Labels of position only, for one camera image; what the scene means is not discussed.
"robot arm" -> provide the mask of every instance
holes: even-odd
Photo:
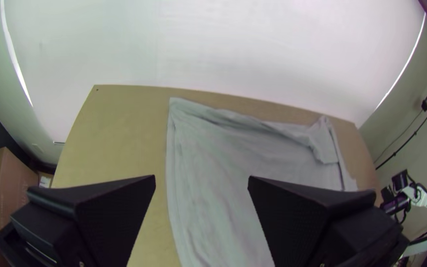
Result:
[[[427,208],[427,191],[420,184],[416,188],[407,186],[402,192],[408,196],[411,205]]]
[[[420,184],[407,186],[402,192],[406,194],[413,206],[427,208],[427,191]],[[427,237],[412,241],[403,252],[403,257],[409,257],[427,251]]]
[[[396,195],[387,188],[384,188],[385,191],[388,191],[387,194],[384,194],[382,190],[382,196],[384,199],[388,199],[380,205],[380,208],[384,212],[389,215],[395,215],[399,211],[404,210],[404,214],[406,215],[406,212],[410,211],[411,206],[427,208],[426,188],[413,181],[409,177],[407,170],[398,173],[392,177],[391,180],[393,182],[393,188]],[[425,251],[427,251],[427,236],[410,242],[410,245],[406,248],[402,257],[409,257]]]

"cloth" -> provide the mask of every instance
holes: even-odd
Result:
[[[251,175],[357,190],[326,117],[311,126],[264,122],[171,98],[166,187],[183,267],[274,266],[247,190]]]

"wooden table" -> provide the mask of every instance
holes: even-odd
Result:
[[[165,184],[170,97],[181,97],[268,121],[310,125],[320,116],[294,107],[217,93],[141,86],[94,86],[67,138],[52,187],[156,175],[156,192],[128,266],[180,266],[168,217]],[[372,159],[355,125],[337,118],[331,118],[331,121],[346,167],[358,187],[378,191]]]

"white backdrop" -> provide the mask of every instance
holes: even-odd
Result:
[[[18,0],[5,12],[55,141],[94,84],[228,93],[360,126],[401,73],[424,15],[417,0]]]

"gray towel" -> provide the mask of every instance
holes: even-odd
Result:
[[[331,123],[264,122],[171,98],[166,187],[184,267],[274,266],[248,194],[248,177],[357,190]]]

